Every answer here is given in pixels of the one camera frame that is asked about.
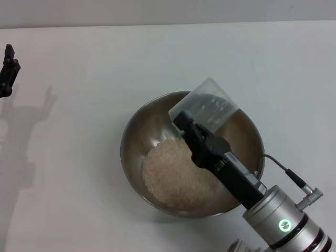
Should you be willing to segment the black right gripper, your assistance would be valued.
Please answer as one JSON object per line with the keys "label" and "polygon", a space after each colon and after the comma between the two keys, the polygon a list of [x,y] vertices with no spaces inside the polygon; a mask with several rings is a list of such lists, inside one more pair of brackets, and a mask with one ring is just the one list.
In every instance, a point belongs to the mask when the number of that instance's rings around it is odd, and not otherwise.
{"label": "black right gripper", "polygon": [[245,209],[264,198],[267,188],[233,154],[226,140],[210,137],[211,132],[199,123],[195,124],[195,137],[193,119],[184,111],[172,122],[190,149],[192,161],[213,173]]}

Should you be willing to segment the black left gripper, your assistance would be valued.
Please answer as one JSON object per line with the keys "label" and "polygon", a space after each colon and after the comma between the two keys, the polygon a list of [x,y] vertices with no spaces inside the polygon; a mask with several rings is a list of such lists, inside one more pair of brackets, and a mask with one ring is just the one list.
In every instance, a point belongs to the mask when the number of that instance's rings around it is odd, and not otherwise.
{"label": "black left gripper", "polygon": [[3,66],[1,69],[0,97],[9,97],[13,90],[14,81],[20,71],[20,64],[14,59],[14,49],[12,45],[7,44],[4,52]]}

